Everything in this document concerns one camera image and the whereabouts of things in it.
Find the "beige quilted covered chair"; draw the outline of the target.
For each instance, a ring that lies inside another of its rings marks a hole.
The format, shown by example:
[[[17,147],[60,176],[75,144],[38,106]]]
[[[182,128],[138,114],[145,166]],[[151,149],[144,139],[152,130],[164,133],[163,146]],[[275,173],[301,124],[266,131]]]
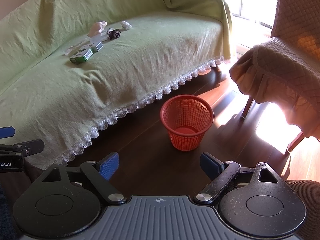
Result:
[[[273,102],[300,133],[287,152],[307,137],[319,138],[319,0],[278,0],[271,38],[247,51],[229,71],[248,101]]]

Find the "white plastic spoon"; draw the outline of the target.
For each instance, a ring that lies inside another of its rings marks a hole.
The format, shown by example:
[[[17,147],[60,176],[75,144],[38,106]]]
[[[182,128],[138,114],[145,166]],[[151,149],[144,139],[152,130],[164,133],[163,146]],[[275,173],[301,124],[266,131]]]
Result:
[[[78,46],[71,46],[65,51],[66,56],[72,56],[79,50]]]

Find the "red plastic mesh basket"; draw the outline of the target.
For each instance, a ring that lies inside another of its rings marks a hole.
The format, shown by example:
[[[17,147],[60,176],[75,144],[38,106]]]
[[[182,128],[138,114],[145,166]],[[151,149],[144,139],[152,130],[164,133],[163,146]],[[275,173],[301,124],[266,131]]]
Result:
[[[199,146],[214,121],[211,106],[195,95],[179,95],[161,107],[160,119],[174,148],[192,151]]]

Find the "white green medicine box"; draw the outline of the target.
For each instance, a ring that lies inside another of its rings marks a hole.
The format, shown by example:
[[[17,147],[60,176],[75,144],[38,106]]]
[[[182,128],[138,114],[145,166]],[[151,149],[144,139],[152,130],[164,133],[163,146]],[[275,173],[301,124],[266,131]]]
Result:
[[[100,51],[103,48],[103,43],[101,41],[93,42],[93,43],[88,44],[88,47],[93,53],[97,53],[98,51]]]

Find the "dark purple scrunchie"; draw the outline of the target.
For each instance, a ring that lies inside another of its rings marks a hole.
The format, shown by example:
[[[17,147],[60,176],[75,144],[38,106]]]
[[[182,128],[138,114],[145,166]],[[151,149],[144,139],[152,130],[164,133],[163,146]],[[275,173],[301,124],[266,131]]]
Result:
[[[121,32],[119,29],[108,30],[106,33],[109,37],[109,40],[115,40],[115,39],[119,38],[121,35]]]

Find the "white tissue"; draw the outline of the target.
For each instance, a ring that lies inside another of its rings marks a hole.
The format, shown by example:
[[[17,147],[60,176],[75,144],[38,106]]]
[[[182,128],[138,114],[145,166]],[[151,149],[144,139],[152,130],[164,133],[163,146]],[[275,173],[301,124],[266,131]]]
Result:
[[[121,27],[122,27],[124,30],[130,30],[130,29],[132,29],[132,25],[129,24],[129,22],[121,21],[120,25],[121,25]]]

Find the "clear plastic case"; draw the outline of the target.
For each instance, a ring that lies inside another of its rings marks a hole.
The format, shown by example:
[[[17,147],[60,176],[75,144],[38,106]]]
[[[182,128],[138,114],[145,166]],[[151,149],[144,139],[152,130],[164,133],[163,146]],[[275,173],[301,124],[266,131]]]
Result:
[[[108,41],[109,39],[110,39],[110,37],[107,33],[102,33],[102,34],[98,34],[98,35],[95,35],[95,36],[89,38],[87,44],[94,45],[94,44],[98,44],[100,42]]]

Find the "cream knitted cloth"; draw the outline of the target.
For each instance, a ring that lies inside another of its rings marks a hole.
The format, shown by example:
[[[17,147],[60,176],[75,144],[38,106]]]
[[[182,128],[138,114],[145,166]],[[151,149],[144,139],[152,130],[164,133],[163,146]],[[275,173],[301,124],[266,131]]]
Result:
[[[106,22],[106,21],[98,21],[98,22],[95,22],[95,23],[91,26],[91,28],[90,28],[87,36],[88,36],[88,37],[94,37],[94,36],[96,36],[96,35],[101,34],[101,33],[103,32],[103,30],[105,29],[106,26],[107,26],[107,22]]]

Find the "green covered sofa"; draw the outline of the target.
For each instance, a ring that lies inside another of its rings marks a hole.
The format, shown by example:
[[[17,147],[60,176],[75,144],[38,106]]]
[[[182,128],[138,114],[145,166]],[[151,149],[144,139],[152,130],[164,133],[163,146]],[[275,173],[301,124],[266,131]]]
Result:
[[[71,63],[65,51],[89,48],[98,21],[120,37]],[[2,143],[41,139],[28,158],[40,169],[71,161],[118,119],[230,59],[231,30],[224,0],[28,0],[1,20],[1,126],[15,129]]]

